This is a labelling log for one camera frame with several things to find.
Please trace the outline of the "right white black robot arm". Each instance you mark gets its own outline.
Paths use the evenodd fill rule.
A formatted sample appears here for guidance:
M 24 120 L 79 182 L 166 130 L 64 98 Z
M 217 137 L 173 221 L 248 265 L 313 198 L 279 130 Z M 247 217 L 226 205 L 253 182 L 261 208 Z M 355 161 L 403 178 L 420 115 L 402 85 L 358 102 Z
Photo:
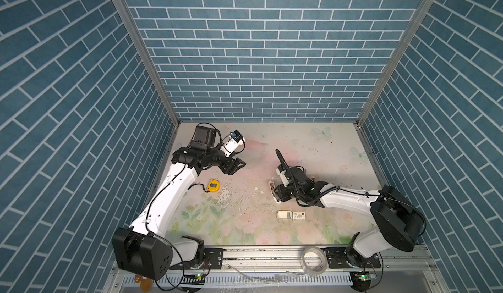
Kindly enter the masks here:
M 369 228 L 358 228 L 347 245 L 346 261 L 363 266 L 375 254 L 396 248 L 414 250 L 427 225 L 424 215 L 392 186 L 380 190 L 355 190 L 324 181 L 315 181 L 302 167 L 278 166 L 281 183 L 268 182 L 277 203 L 296 200 L 302 207 L 320 207 L 350 211 L 370 219 Z

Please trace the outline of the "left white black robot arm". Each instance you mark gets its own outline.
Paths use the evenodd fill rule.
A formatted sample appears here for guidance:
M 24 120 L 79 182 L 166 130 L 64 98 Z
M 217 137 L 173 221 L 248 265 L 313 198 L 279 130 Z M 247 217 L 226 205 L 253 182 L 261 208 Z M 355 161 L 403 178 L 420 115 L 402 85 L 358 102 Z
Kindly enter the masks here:
M 225 175 L 234 175 L 246 163 L 216 148 L 175 151 L 168 174 L 152 200 L 128 228 L 118 228 L 112 236 L 119 269 L 158 281 L 172 266 L 188 269 L 202 264 L 203 240 L 184 236 L 174 243 L 167 231 L 184 194 L 202 171 L 213 166 Z

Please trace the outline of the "white staple box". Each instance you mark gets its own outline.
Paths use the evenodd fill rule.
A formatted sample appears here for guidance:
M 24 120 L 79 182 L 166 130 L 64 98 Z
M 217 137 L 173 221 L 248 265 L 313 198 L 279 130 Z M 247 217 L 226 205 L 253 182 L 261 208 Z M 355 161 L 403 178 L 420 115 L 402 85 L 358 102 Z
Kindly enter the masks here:
M 281 220 L 291 220 L 292 219 L 292 212 L 280 210 L 276 213 L 276 216 L 278 219 L 281 219 Z

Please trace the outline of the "pink stapler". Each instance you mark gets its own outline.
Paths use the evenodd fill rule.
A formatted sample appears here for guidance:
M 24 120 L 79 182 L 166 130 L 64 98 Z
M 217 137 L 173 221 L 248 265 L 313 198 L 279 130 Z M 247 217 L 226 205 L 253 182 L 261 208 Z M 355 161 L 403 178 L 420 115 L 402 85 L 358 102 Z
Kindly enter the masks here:
M 273 196 L 273 199 L 275 200 L 275 202 L 281 203 L 282 201 L 281 201 L 279 195 L 276 193 L 276 186 L 273 181 L 269 181 L 269 187 L 271 189 L 271 193 L 272 193 L 272 196 Z

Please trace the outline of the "white staple box sleeve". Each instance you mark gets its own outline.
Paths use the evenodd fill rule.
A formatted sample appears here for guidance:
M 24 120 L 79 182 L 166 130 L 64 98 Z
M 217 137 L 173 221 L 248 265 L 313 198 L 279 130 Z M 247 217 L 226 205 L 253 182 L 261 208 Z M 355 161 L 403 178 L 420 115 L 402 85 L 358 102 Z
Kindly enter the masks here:
M 306 213 L 305 212 L 293 212 L 292 213 L 292 219 L 293 220 L 306 220 Z

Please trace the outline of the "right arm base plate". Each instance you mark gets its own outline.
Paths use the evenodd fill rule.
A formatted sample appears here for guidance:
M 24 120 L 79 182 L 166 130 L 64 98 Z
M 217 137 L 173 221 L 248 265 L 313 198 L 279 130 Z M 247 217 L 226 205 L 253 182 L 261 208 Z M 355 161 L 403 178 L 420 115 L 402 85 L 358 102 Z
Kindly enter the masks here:
M 322 248 L 324 251 L 327 261 L 328 261 L 328 268 L 329 269 L 357 269 L 360 268 L 362 269 L 364 266 L 356 266 L 352 265 L 347 261 L 347 257 L 345 255 L 345 248 L 336 246 L 336 247 L 324 247 Z M 370 269 L 378 269 L 382 266 L 381 264 L 381 259 L 378 254 L 374 254 L 372 257 L 368 258 L 365 261 L 365 266 L 366 268 Z

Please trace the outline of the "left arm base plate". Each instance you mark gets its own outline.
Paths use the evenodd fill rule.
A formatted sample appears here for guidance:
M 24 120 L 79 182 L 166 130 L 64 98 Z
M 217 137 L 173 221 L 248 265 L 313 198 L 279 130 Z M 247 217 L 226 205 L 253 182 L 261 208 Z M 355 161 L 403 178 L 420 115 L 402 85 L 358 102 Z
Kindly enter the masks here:
M 170 270 L 201 269 L 203 265 L 206 265 L 205 268 L 210 268 L 210 270 L 221 269 L 224 251 L 223 248 L 205 248 L 204 254 L 199 251 L 194 259 L 170 266 Z

